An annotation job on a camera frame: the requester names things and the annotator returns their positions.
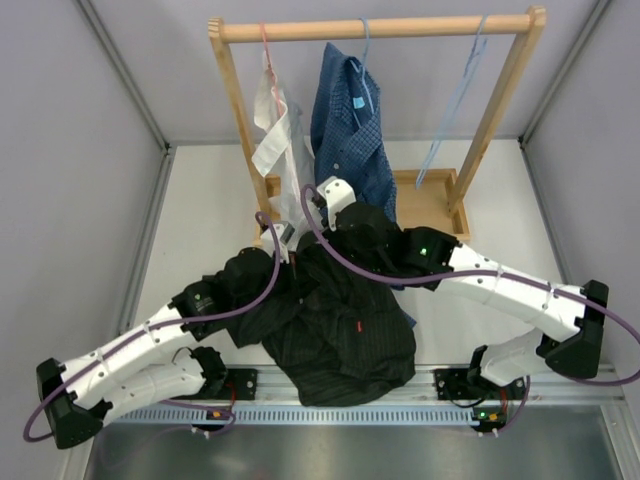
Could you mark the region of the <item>light blue hanger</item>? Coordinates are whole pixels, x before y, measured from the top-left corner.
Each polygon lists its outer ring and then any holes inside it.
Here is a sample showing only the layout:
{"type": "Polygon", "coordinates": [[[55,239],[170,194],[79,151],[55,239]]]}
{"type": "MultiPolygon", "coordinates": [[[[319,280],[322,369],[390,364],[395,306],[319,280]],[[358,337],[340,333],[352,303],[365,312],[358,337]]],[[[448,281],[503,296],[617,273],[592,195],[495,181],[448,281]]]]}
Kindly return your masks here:
{"type": "Polygon", "coordinates": [[[439,150],[441,148],[442,142],[445,140],[447,135],[450,133],[452,126],[454,125],[456,118],[458,116],[458,112],[461,108],[461,105],[467,95],[467,91],[474,80],[476,75],[479,63],[485,53],[488,39],[483,38],[484,36],[484,27],[488,21],[489,15],[484,15],[479,23],[478,29],[476,30],[473,44],[469,51],[469,55],[467,57],[462,76],[450,96],[446,110],[441,119],[441,122],[436,130],[435,136],[431,142],[427,155],[424,161],[421,164],[421,168],[419,173],[415,179],[415,188],[418,189],[422,186],[426,174],[428,173],[430,167],[435,161],[439,150]]]}

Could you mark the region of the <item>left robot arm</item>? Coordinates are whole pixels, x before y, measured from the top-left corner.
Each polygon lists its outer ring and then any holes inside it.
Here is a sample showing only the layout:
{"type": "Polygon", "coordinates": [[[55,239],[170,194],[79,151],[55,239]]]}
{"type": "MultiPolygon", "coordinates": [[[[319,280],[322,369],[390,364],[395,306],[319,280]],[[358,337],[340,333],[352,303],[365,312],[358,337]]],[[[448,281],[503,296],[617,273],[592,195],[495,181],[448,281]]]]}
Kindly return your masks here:
{"type": "Polygon", "coordinates": [[[245,248],[106,345],[38,365],[38,393],[56,447],[80,445],[121,416],[158,402],[226,398],[228,369],[203,342],[230,326],[235,311],[254,313],[286,288],[291,260],[290,254],[278,261],[260,248],[245,248]]]}

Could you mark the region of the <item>black striped shirt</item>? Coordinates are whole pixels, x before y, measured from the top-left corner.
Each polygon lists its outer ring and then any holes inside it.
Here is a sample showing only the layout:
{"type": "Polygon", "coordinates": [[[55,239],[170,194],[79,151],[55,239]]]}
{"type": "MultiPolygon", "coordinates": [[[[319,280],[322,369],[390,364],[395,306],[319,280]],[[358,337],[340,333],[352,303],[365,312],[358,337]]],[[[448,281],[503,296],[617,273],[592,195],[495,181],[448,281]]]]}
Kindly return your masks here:
{"type": "Polygon", "coordinates": [[[361,405],[414,377],[414,333],[389,287],[344,268],[311,234],[295,271],[292,286],[232,319],[228,332],[239,348],[261,344],[302,405],[361,405]]]}

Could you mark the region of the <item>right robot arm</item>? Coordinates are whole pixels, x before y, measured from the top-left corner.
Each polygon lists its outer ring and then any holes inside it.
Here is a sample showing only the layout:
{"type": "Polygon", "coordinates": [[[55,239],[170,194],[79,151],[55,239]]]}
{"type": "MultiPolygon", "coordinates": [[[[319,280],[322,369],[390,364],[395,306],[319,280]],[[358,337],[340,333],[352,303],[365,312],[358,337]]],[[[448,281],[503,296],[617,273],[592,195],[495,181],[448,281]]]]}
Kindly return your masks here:
{"type": "Polygon", "coordinates": [[[475,301],[531,326],[526,334],[474,350],[465,373],[472,394],[487,397],[500,386],[547,370],[577,380],[597,375],[606,284],[545,282],[505,267],[443,231],[403,229],[380,208],[361,202],[336,213],[329,226],[331,245],[371,274],[407,280],[437,275],[425,289],[475,301]]]}

